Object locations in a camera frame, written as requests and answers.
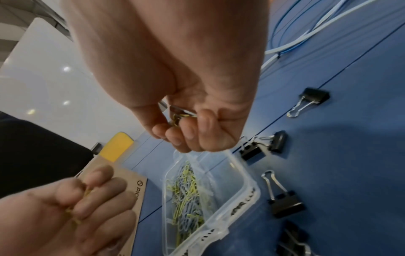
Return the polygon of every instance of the yellow object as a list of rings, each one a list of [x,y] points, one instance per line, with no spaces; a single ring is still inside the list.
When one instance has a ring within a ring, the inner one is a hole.
[[[108,161],[115,162],[134,143],[127,134],[119,132],[103,147],[100,156]]]

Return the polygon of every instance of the fingernail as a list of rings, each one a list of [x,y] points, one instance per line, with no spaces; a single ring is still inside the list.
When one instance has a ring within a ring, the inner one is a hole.
[[[210,128],[210,119],[206,116],[198,117],[198,129],[200,132],[207,132]]]
[[[177,137],[171,138],[170,142],[175,145],[175,146],[180,146],[181,145],[181,140]]]
[[[183,131],[183,135],[186,137],[186,139],[188,139],[188,140],[194,139],[195,132],[194,132],[193,127],[191,127],[190,125],[186,125],[183,127],[182,131]]]

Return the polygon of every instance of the brown paper notebook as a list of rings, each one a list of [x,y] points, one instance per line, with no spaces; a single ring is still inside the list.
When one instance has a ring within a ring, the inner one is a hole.
[[[137,216],[137,223],[139,222],[140,210],[142,208],[143,197],[145,195],[145,188],[146,188],[146,181],[147,179],[134,171],[130,171],[125,169],[115,163],[112,163],[108,160],[105,160],[101,156],[96,156],[91,160],[88,165],[83,169],[83,172],[79,175],[79,178],[83,178],[86,176],[87,173],[90,173],[92,170],[96,169],[99,166],[103,165],[111,165],[114,168],[114,177],[120,177],[127,181],[128,191],[134,192],[138,200],[136,201],[135,206],[133,207],[133,211],[136,213]],[[136,229],[138,226],[135,227],[134,232],[129,237],[127,243],[122,248],[121,252],[119,253],[120,256],[131,256],[132,248],[134,246],[134,240],[136,235]]]

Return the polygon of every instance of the hand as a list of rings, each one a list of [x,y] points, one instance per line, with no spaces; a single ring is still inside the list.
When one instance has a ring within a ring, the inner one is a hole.
[[[105,166],[83,182],[64,179],[1,199],[0,255],[118,255],[135,227],[137,198],[125,191],[125,180],[112,176]],[[83,198],[86,187],[95,189]]]
[[[179,151],[239,141],[257,89],[268,0],[63,0],[101,86]],[[158,102],[195,112],[171,127]]]

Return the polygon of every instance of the black binder clip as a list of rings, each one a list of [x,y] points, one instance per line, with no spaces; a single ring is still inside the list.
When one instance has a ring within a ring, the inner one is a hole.
[[[248,161],[250,158],[254,157],[255,155],[259,154],[262,151],[258,143],[254,141],[255,139],[256,136],[250,140],[252,141],[252,143],[249,144],[250,141],[247,140],[246,136],[242,136],[240,138],[241,150],[239,150],[239,153],[243,160]]]
[[[284,191],[284,193],[274,197],[270,185],[270,180],[266,177],[266,174],[268,173],[271,173],[271,179],[279,188]],[[274,217],[282,218],[305,210],[305,205],[300,201],[297,194],[295,194],[294,191],[287,191],[283,187],[283,185],[275,178],[274,171],[266,171],[262,174],[262,178],[266,181],[267,187],[269,188],[270,200],[268,200],[268,202],[271,205],[271,212]]]
[[[260,137],[260,140],[270,140],[269,145],[265,145],[270,152],[273,153],[282,153],[284,145],[286,144],[287,140],[287,133],[286,131],[279,131],[276,132],[274,135],[269,137]]]
[[[290,221],[286,221],[283,231],[278,239],[275,252],[279,256],[314,256],[306,243],[308,233]]]
[[[297,117],[300,112],[308,107],[311,104],[322,104],[330,98],[329,92],[315,89],[315,88],[306,88],[304,92],[300,95],[300,101],[293,107],[290,111],[287,112],[287,117],[295,118]],[[303,101],[309,101],[305,106],[297,110],[295,115],[291,114],[291,112],[295,111],[297,107],[301,105]]]

